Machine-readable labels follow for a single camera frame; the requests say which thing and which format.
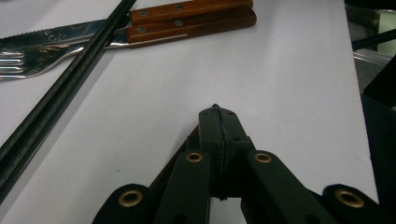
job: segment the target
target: white table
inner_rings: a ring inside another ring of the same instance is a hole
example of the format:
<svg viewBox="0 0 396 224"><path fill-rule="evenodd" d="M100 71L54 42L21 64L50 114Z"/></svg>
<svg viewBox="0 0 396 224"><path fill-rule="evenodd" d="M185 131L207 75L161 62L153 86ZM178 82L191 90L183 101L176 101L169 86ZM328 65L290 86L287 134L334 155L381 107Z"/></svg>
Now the white table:
<svg viewBox="0 0 396 224"><path fill-rule="evenodd" d="M104 19L118 3L1 1L0 36ZM344 2L253 9L252 28L108 51L0 207L2 223L91 223L114 189L148 185L214 103L308 189L342 183L376 200ZM70 62L0 81L0 144ZM245 223L238 200L215 200L211 212L210 223Z"/></svg>

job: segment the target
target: black chopstick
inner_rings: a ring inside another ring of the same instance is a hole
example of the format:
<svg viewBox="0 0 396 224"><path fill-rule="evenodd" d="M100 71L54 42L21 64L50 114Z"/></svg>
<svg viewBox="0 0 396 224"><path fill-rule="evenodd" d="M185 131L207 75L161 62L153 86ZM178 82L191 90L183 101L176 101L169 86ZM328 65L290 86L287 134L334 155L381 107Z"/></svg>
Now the black chopstick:
<svg viewBox="0 0 396 224"><path fill-rule="evenodd" d="M35 108L0 147L0 203L7 197L29 161L73 100L104 54L104 46L135 0L122 0L104 25L70 63Z"/></svg>

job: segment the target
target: silver fork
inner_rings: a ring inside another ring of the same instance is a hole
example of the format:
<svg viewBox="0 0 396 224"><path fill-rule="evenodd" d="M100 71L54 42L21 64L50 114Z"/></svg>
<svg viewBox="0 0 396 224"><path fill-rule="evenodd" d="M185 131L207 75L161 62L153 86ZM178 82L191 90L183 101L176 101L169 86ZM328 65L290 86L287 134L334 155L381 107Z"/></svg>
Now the silver fork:
<svg viewBox="0 0 396 224"><path fill-rule="evenodd" d="M87 42L47 45L33 49L0 52L0 79L34 77L50 70L67 57L83 50ZM125 41L113 40L106 49L129 46Z"/></svg>

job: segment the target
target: knife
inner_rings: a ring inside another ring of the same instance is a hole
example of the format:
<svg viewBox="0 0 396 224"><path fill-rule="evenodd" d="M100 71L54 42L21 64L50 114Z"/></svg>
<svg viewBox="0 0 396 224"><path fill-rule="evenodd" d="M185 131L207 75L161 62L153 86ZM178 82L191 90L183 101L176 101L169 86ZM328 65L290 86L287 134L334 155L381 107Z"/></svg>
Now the knife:
<svg viewBox="0 0 396 224"><path fill-rule="evenodd" d="M122 42L128 41L136 48L244 28L256 22L254 12L247 9L252 7L251 0L199 0L131 10L125 20L132 25L121 27L115 35L118 39L126 36ZM82 41L93 36L104 21L88 21L1 38L0 51Z"/></svg>

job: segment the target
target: knife handle rivet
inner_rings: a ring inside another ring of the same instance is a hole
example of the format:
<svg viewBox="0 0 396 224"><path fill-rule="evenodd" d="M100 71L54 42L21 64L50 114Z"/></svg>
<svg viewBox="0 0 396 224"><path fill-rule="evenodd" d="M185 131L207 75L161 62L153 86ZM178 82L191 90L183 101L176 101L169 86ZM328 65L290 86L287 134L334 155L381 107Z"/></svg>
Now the knife handle rivet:
<svg viewBox="0 0 396 224"><path fill-rule="evenodd" d="M146 27L137 27L137 32L143 34L146 32Z"/></svg>
<svg viewBox="0 0 396 224"><path fill-rule="evenodd" d="M181 4L176 4L176 5L175 5L175 8L176 8L176 9L183 9L183 5L181 5Z"/></svg>
<svg viewBox="0 0 396 224"><path fill-rule="evenodd" d="M183 20L175 20L174 25L175 26L182 26L182 25L184 25L184 21Z"/></svg>
<svg viewBox="0 0 396 224"><path fill-rule="evenodd" d="M140 10L138 12L139 16L146 16L148 14L148 12L146 10Z"/></svg>

